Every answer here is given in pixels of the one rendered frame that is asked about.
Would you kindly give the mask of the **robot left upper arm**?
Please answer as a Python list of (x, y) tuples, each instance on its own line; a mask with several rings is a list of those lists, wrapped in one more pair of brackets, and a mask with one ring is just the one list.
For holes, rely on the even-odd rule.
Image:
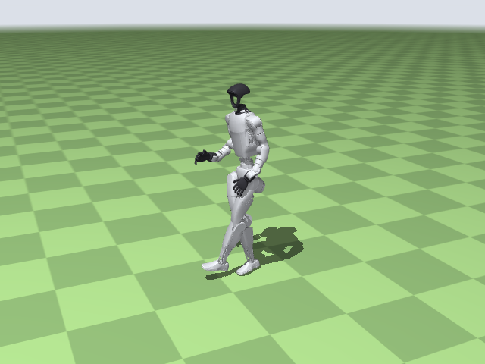
[(254, 133), (256, 140), (259, 142), (259, 146), (257, 147), (256, 151), (260, 155), (261, 154), (261, 148), (263, 146), (268, 146), (268, 148), (269, 148), (269, 145), (268, 145), (268, 142), (267, 142), (267, 139), (266, 139), (266, 136), (264, 134), (263, 127), (262, 127), (262, 121), (261, 121), (260, 117), (250, 115), (246, 118), (246, 122), (247, 122), (249, 129), (252, 130), (252, 132)]

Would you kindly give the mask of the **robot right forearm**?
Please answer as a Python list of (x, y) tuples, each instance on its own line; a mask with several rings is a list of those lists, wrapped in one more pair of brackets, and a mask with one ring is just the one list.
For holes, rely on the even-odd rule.
[(217, 156), (213, 156), (212, 162), (219, 162), (221, 159), (223, 159), (226, 155), (229, 155), (231, 153), (229, 146), (227, 143), (220, 149), (219, 151), (216, 152)]

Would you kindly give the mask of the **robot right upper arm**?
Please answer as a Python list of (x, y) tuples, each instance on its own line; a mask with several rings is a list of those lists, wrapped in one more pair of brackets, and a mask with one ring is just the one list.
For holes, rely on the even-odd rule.
[[(231, 113), (227, 114), (225, 116), (225, 121), (227, 122), (227, 128), (228, 128), (228, 133), (230, 135), (230, 129), (229, 129), (229, 116), (230, 116)], [(229, 148), (233, 149), (233, 143), (232, 143), (232, 140), (231, 140), (231, 136), (230, 136), (230, 139), (227, 141), (227, 145), (229, 146)]]

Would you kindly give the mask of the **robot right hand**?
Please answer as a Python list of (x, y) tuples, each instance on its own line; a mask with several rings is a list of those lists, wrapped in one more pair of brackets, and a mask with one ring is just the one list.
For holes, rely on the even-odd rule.
[(206, 160), (211, 162), (213, 156), (217, 156), (217, 154), (214, 152), (206, 152), (206, 150), (203, 150), (203, 152), (198, 152), (198, 155), (195, 158), (195, 165), (197, 165), (197, 162), (203, 162)]

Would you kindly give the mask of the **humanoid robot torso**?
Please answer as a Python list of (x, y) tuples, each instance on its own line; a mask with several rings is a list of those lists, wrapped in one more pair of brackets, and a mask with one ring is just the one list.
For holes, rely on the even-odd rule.
[(240, 166), (236, 168), (237, 179), (240, 179), (254, 166), (254, 162), (250, 157), (258, 154), (256, 149), (259, 146), (259, 142), (246, 122), (248, 116), (256, 115), (245, 110), (241, 110), (240, 112), (245, 113), (240, 115), (236, 115), (236, 112), (237, 109), (229, 116), (229, 129), (234, 152), (236, 156), (240, 157), (239, 160), (241, 161)]

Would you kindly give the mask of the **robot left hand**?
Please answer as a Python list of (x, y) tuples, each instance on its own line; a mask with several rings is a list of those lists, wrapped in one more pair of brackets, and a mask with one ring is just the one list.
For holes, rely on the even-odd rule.
[[(248, 172), (249, 172), (249, 171), (248, 171)], [(247, 173), (248, 173), (248, 172), (247, 172)], [(246, 174), (247, 174), (247, 173), (246, 173)], [(234, 180), (234, 181), (233, 181), (234, 183), (236, 183), (236, 182), (238, 181), (238, 182), (236, 183), (236, 185), (233, 187), (234, 193), (236, 193), (236, 191), (239, 189), (239, 190), (237, 191), (237, 195), (242, 196), (242, 194), (243, 194), (244, 190), (245, 190), (245, 189), (247, 188), (247, 186), (248, 186), (248, 182), (249, 182), (249, 183), (250, 183), (250, 182), (252, 182), (252, 180), (255, 178), (255, 176), (254, 176), (254, 177), (253, 177), (251, 180), (249, 180), (249, 179), (246, 177), (246, 174), (244, 175), (244, 177), (241, 177), (240, 179), (237, 179), (237, 180)], [(235, 189), (235, 188), (236, 188), (236, 189)], [(242, 190), (242, 191), (241, 191), (241, 190)], [(241, 193), (239, 194), (239, 192), (240, 192), (240, 191), (241, 191)]]

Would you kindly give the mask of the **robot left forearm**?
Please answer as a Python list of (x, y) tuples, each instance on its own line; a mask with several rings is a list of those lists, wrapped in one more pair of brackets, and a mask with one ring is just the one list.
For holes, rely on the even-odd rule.
[(252, 169), (246, 174), (246, 177), (251, 180), (254, 176), (257, 176), (261, 173), (261, 168), (263, 164), (267, 161), (269, 154), (268, 146), (263, 146), (261, 148), (261, 154), (257, 155), (255, 158), (255, 163)]

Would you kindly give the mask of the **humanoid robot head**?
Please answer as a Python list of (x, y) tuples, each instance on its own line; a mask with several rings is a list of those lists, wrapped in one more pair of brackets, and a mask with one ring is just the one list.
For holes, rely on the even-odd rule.
[[(240, 99), (243, 97), (243, 95), (250, 93), (250, 90), (247, 87), (247, 85), (241, 84), (241, 83), (235, 84), (235, 85), (231, 86), (228, 89), (227, 92), (230, 94), (231, 105), (234, 108), (237, 108), (237, 112), (235, 113), (236, 115), (240, 115), (242, 113), (245, 113), (245, 112), (240, 112), (241, 110), (245, 110), (246, 112), (248, 112), (248, 111), (250, 112), (250, 110), (247, 109), (245, 104), (240, 104)], [(234, 96), (237, 97), (237, 103), (236, 104), (233, 101)]]

